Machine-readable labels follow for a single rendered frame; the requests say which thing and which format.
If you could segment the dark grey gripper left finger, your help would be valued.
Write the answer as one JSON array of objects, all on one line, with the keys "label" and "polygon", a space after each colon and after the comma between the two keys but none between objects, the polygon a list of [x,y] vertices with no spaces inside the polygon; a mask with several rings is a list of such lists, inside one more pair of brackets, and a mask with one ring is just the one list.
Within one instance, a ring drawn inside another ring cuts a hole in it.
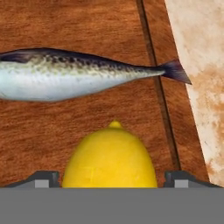
[{"label": "dark grey gripper left finger", "polygon": [[57,171],[35,171],[28,178],[8,184],[7,187],[52,188],[59,187]]}]

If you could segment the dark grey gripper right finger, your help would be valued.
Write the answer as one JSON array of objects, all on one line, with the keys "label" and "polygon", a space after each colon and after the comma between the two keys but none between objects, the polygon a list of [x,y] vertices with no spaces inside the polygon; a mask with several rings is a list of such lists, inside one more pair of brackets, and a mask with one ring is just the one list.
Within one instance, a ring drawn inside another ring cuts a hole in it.
[{"label": "dark grey gripper right finger", "polygon": [[172,188],[199,188],[199,187],[215,187],[219,185],[196,179],[187,171],[166,171],[164,173],[164,187]]}]

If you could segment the yellow lemon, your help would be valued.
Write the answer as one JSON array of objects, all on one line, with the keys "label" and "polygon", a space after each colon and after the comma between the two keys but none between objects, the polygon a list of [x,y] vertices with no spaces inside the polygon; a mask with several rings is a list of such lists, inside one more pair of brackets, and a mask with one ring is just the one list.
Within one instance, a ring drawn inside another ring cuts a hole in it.
[{"label": "yellow lemon", "polygon": [[140,139],[118,121],[85,136],[71,156],[64,188],[156,188],[151,157]]}]

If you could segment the brown wooden cutting board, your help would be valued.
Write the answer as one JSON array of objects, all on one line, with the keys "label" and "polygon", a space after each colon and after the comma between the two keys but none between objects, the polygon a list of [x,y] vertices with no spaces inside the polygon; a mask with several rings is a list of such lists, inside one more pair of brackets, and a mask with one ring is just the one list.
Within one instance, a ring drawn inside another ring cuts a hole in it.
[{"label": "brown wooden cutting board", "polygon": [[[0,52],[52,46],[95,53],[137,65],[174,59],[164,0],[0,0]],[[143,141],[157,180],[167,170],[208,178],[184,84],[153,78],[56,103],[0,100],[0,186],[36,170],[63,172],[87,134],[119,121]]]}]

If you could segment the silver speckled fish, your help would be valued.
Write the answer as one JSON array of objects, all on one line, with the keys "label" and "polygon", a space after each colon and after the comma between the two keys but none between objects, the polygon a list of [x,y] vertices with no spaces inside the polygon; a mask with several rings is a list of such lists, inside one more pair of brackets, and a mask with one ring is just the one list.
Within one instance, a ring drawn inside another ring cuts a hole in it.
[{"label": "silver speckled fish", "polygon": [[156,76],[191,82],[177,59],[138,66],[54,48],[0,52],[0,99],[4,100],[60,102]]}]

